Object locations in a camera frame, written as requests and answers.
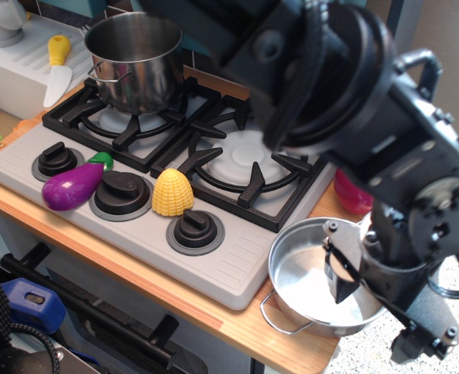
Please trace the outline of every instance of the faucet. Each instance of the faucet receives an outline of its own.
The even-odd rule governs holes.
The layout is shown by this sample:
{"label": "faucet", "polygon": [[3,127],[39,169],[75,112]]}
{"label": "faucet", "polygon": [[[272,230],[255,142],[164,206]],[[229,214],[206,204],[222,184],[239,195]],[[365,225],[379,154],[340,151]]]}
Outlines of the faucet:
{"label": "faucet", "polygon": [[0,48],[23,39],[21,26],[26,21],[26,11],[17,0],[0,0]]}

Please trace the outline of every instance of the black burner grate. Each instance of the black burner grate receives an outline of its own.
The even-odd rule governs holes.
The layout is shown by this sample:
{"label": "black burner grate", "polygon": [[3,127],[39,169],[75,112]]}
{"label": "black burner grate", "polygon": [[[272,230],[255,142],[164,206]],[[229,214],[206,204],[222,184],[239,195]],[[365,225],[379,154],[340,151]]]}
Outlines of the black burner grate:
{"label": "black burner grate", "polygon": [[[233,108],[234,111],[224,113],[227,108]],[[176,144],[170,148],[169,152],[165,153],[152,165],[150,173],[153,177],[158,178],[160,173],[179,156],[182,150],[188,147],[189,157],[178,170],[185,174],[191,182],[197,198],[258,224],[263,228],[279,232],[327,163],[319,159],[314,164],[310,164],[307,157],[293,158],[273,153],[273,160],[290,171],[279,181],[266,184],[258,163],[254,163],[252,166],[252,174],[248,185],[233,185],[218,180],[205,170],[203,165],[220,156],[223,150],[221,148],[197,150],[196,145],[203,137],[223,139],[226,134],[216,127],[223,122],[234,121],[238,130],[244,130],[247,121],[251,118],[252,112],[248,101],[241,101],[230,96],[223,97],[203,118],[198,118],[191,122],[191,131],[183,134]],[[198,175],[210,186],[198,183],[194,179],[194,175]],[[281,189],[294,181],[297,182],[296,188],[284,201],[280,211],[275,216],[264,213],[253,206],[260,195]],[[219,193],[217,189],[236,192],[238,197],[236,199],[231,198]]]}
{"label": "black burner grate", "polygon": [[[185,113],[189,98],[195,96],[203,97],[206,100],[187,118]],[[189,124],[206,113],[220,97],[217,91],[200,86],[196,79],[190,77],[185,81],[180,102],[172,105],[175,110],[169,108],[155,114],[162,119],[162,125],[142,132],[139,127],[139,118],[130,115],[129,123],[123,132],[112,132],[100,128],[90,120],[91,115],[104,110],[106,106],[99,98],[95,82],[88,79],[83,89],[44,115],[42,122],[45,127],[63,136],[97,152],[107,152],[115,160],[146,173],[150,170],[151,164],[188,129]],[[90,131],[81,131],[81,126],[85,126]],[[156,148],[146,156],[140,157],[129,152],[129,147],[138,139],[153,137],[169,129],[172,129],[171,134],[166,139],[159,141]],[[94,134],[112,139],[112,141],[103,141]]]}

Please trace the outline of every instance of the purple eggplant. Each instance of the purple eggplant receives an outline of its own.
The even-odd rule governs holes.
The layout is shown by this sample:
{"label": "purple eggplant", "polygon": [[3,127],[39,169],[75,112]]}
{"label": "purple eggplant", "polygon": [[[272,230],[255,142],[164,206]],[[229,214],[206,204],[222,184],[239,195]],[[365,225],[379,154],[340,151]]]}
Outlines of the purple eggplant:
{"label": "purple eggplant", "polygon": [[84,165],[55,175],[44,183],[42,199],[49,209],[75,209],[85,203],[101,183],[113,160],[108,153],[99,152]]}

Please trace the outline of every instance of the pot handle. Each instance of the pot handle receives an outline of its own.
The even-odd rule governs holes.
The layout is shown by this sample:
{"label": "pot handle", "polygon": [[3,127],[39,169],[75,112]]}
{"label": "pot handle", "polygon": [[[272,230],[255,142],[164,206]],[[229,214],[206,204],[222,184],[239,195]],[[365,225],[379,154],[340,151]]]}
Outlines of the pot handle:
{"label": "pot handle", "polygon": [[87,76],[91,79],[94,79],[98,82],[102,82],[102,83],[118,83],[120,82],[122,79],[124,79],[126,76],[129,76],[132,74],[132,70],[129,69],[128,72],[126,72],[123,76],[121,76],[120,78],[118,79],[102,79],[102,78],[98,78],[96,76],[92,76],[91,73],[96,70],[96,68],[101,65],[104,61],[100,61],[98,62],[97,64],[94,64],[94,66],[87,72]]}
{"label": "pot handle", "polygon": [[262,316],[263,318],[266,320],[267,323],[270,324],[270,326],[272,328],[274,328],[275,330],[279,331],[280,333],[286,333],[287,335],[295,335],[296,333],[299,333],[300,331],[306,329],[307,327],[309,326],[312,326],[314,324],[314,322],[309,322],[309,323],[306,323],[305,325],[303,326],[300,326],[297,330],[293,330],[293,331],[288,331],[288,330],[283,330],[281,329],[280,327],[276,326],[274,324],[274,322],[272,322],[269,318],[269,316],[266,314],[266,310],[264,308],[267,300],[269,300],[269,298],[273,295],[273,293],[275,292],[276,290],[272,290],[271,292],[269,292],[268,296],[265,297],[264,300],[262,300],[262,302],[260,303],[260,312],[262,313]]}

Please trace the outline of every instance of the toy knife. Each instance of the toy knife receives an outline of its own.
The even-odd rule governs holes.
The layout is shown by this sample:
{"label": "toy knife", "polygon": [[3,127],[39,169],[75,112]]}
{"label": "toy knife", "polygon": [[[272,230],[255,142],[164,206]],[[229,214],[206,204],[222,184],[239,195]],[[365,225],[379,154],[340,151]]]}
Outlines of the toy knife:
{"label": "toy knife", "polygon": [[49,39],[49,74],[48,88],[45,91],[44,107],[50,108],[66,93],[72,81],[72,69],[65,66],[65,58],[70,52],[70,40],[64,35],[54,35]]}

